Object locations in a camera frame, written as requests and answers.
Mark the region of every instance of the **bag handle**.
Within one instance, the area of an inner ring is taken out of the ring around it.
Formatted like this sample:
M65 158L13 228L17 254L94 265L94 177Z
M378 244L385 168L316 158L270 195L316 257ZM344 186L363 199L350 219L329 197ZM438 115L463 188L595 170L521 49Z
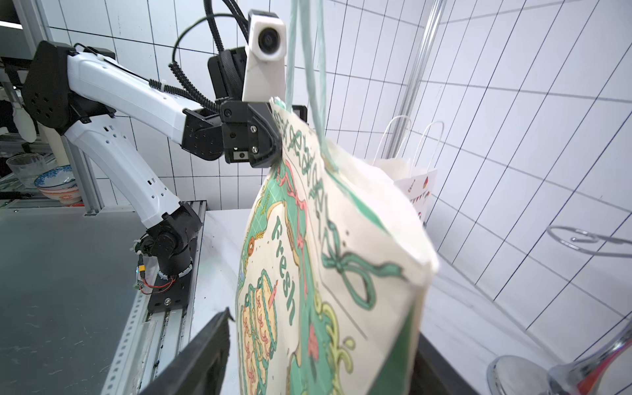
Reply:
M379 152L379 150L380 150L380 145L382 145L382 141L383 141L384 137L388 134L388 131L389 131L389 129L391 128L391 123L393 123L393 121L394 121L395 119L398 119L398 118L406 118L406 119L410 122L411 126L412 126L412 124L413 124L413 120L412 120L412 119L410 119L410 117L409 117L408 115L398 115L398 116L394 116L394 117L390 120L390 122L388 123L388 125L386 125L386 129L384 129L384 133L382 133L382 137L380 137L380 142L377 144L377 150L375 151L375 156L373 157L373 162L371 162L371 166L375 165L375 161L377 160L377 153L378 153L378 152ZM404 139L402 139L401 143L399 144L399 148L398 148L398 150L397 150L397 154L395 154L395 157L397 157L397 156L399 155L399 150L401 149L402 144L404 144Z
M327 74L325 72L325 37L324 37L324 6L323 0L317 0L317 45L319 48L319 87L320 100L317 99L316 81L313 67L313 49L310 28L310 1L292 0L290 7L289 21L289 42L288 42L288 70L286 73L286 109L292 111L292 99L294 89L294 57L296 48L296 17L299 13L301 19L301 42L303 43L303 57L305 59L305 76L307 78L307 93L309 103L313 111L314 128L318 136L320 154L325 161L325 166L332 171L337 171L338 167L327 147L325 139L325 107L327 104Z
M419 140L419 144L417 144L417 148L415 149L415 156L413 156L413 158L417 156L417 152L419 152L419 149L420 149L419 147L421 147L422 141L425 141L428 138L428 132L430 131L430 127L432 127L432 125L434 125L436 123L440 123L441 124L441 134L439 135L439 141L437 141L437 146L436 146L434 152L432 153L432 157L430 158L430 162L428 163L428 166L426 167L426 173L428 172L428 169L430 169L430 165L432 165L432 161L434 161L435 155L437 155L437 150L439 149L439 143L441 142L441 138L443 137L443 131L444 131L445 127L446 127L446 125L443 123L443 121L434 121L434 122L429 123L428 126L426 126L426 128L424 129L424 131L422 133L422 137Z

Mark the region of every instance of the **white paper bag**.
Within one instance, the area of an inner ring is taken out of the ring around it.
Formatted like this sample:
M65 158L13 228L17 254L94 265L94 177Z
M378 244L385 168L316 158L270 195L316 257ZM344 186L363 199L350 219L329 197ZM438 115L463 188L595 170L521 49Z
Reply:
M382 138L380 139L379 146L382 144L382 140L384 136L388 132L388 129L391 123L397 119L398 117L408 118L407 116L396 116L389 122L386 126L386 130ZM415 149L415 154L413 155L413 159L417 157L418 151L422 146L422 142L427 140L428 131L430 127L435 124L441 124L441 135L439 136L439 141L441 141L441 137L443 136L444 123L442 121L434 121L426 126L422 134L422 138L419 140L419 144ZM423 222L426 218L426 212L428 210L428 201L430 194L432 193L432 188L434 187L435 180L437 179L437 169L435 167L430 167L432 162L434 161L434 157L437 154L437 149L439 148L439 143L437 142L437 148L435 149L432 157L430 158L430 162L426 167L414 167L410 160L400 159L397 156L399 155L399 151L401 150L401 146L397 151L396 157L391 159L373 159L373 166L379 167L383 170L389 177L393 180L395 185L401 189L402 192L409 198L410 202L413 204L413 207L417 211L417 216Z

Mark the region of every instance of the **white tiled wall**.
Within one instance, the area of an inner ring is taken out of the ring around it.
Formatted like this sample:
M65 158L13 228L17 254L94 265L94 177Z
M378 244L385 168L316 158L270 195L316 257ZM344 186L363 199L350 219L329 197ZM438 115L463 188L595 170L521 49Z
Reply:
M289 0L239 0L250 9L276 12L289 23ZM167 65L178 34L204 15L202 0L44 0L44 13L56 41L105 47L118 61L147 78L179 86ZM403 95L411 53L423 35L431 0L327 0L328 137L357 156L383 152L381 132L394 116ZM222 1L214 12L228 12ZM217 21L225 48L244 45L241 32L228 18ZM312 23L315 40L316 23ZM214 91L207 60L215 53L208 25L194 28L181 42L177 58L189 79L207 97ZM318 54L314 65L318 68ZM295 104L308 105L302 46L297 40ZM170 143L155 130L116 118L134 136L134 144L165 185L182 200L206 199L210 209L250 208L267 170L248 164L227 165L223 158L206 162ZM129 204L116 186L95 169L106 205Z
M577 253L545 233L632 238L630 20L627 0L448 1L416 100L415 132L446 124L417 160L439 144L427 218L436 249L564 362L632 314L632 259ZM600 394L632 392L631 356Z

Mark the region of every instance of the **red wire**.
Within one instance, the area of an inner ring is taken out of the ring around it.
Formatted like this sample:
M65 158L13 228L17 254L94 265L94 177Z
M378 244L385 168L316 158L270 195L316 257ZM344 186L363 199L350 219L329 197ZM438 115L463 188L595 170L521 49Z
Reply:
M171 286L172 286L172 285L173 285L173 283L175 283L175 282L176 282L176 278L175 278L175 277L172 277L172 278L171 278L171 281L170 281L168 284L165 284L165 285L162 285L162 286L151 286L151 285L147 284L147 282L145 281L145 279L143 279L143 283L144 283L146 286L148 286L149 288L152 288L152 289L160 289L160 288L163 288L163 287L167 287L167 288L163 289L162 291L158 291L158 292L156 292L156 293L163 293L163 292L168 291L168 290L169 290L169 288L171 288ZM142 293L144 293L145 295L151 295L152 293L154 293L154 291L153 291L153 290L152 290L152 292L145 292L145 291L143 291L143 288L142 288L142 287L140 288L140 291L141 291Z
M167 283L165 285L160 285L160 286L156 286L156 285L149 285L147 284L147 281L145 279L143 279L143 283L148 286L149 288L165 288L166 286L171 286L171 284Z

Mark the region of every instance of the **white table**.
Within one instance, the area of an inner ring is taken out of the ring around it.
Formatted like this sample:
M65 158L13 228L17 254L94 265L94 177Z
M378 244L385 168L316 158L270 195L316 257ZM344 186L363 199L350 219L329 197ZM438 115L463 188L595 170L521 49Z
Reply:
M234 317L239 256L250 210L207 211L202 233L191 338L227 306ZM518 355L544 368L558 361L507 318L451 265L441 262L426 298L422 334L479 393L489 394L486 371L499 355ZM236 330L222 395L239 394Z

